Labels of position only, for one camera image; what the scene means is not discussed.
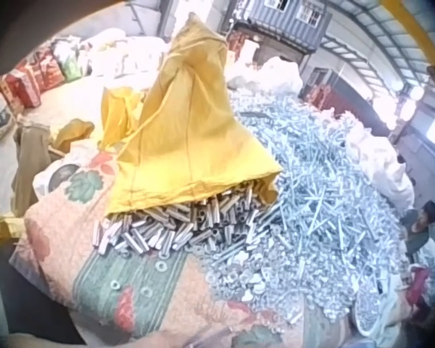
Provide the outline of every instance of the red bag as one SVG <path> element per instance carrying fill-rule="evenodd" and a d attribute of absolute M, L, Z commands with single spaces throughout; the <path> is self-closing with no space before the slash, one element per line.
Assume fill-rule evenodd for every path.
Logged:
<path fill-rule="evenodd" d="M 407 303 L 414 306 L 426 289 L 426 279 L 430 276 L 430 270 L 428 268 L 413 267 L 411 272 L 414 273 L 414 280 L 406 291 L 406 300 Z"/>
<path fill-rule="evenodd" d="M 28 57 L 28 62 L 32 67 L 40 92 L 48 91 L 64 83 L 65 77 L 49 46 L 39 47 L 34 54 Z"/>
<path fill-rule="evenodd" d="M 10 81 L 12 91 L 21 99 L 25 107 L 41 105 L 41 92 L 30 65 L 13 69 L 8 74 L 7 80 Z"/>

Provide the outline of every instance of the floral blanket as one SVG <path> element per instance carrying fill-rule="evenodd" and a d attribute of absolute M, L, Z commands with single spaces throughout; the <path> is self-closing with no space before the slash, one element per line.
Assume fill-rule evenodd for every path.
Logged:
<path fill-rule="evenodd" d="M 166 270 L 156 267 L 155 253 L 100 256 L 91 245 L 92 230 L 104 217 L 116 172 L 113 156 L 101 152 L 26 213 L 26 233 L 10 262 L 51 298 L 134 337 L 160 329 L 193 335 L 211 324 L 239 330 L 227 342 L 232 348 L 282 342 L 336 348 L 351 334 L 348 320 L 331 325 L 320 310 L 305 310 L 295 329 L 274 333 L 274 313 L 215 301 L 198 262 L 185 252 L 173 253 Z"/>

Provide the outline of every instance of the shipping container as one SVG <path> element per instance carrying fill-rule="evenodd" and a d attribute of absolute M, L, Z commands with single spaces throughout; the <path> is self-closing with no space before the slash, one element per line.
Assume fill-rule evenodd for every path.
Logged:
<path fill-rule="evenodd" d="M 318 49 L 331 17 L 317 0 L 243 0 L 234 12 L 236 27 L 266 33 L 305 54 Z"/>

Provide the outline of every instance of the hand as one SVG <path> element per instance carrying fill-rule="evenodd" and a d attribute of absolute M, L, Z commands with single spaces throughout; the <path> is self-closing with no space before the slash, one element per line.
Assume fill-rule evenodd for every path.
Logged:
<path fill-rule="evenodd" d="M 399 230 L 399 239 L 402 241 L 405 241 L 407 239 L 407 229 L 404 227 L 401 227 Z"/>
<path fill-rule="evenodd" d="M 170 333 L 168 331 L 155 331 L 148 336 L 120 346 L 120 348 L 182 348 L 188 337 Z"/>

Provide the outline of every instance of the dark jacket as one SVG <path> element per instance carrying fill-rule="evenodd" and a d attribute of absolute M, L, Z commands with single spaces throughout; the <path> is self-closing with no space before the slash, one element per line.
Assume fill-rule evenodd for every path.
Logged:
<path fill-rule="evenodd" d="M 419 211 L 416 209 L 408 210 L 406 215 L 401 218 L 401 224 L 406 228 L 407 231 L 407 241 L 406 248 L 407 254 L 415 254 L 421 247 L 423 247 L 428 239 L 430 238 L 430 233 L 428 228 L 424 228 L 421 232 L 412 232 L 413 224 L 418 220 Z"/>

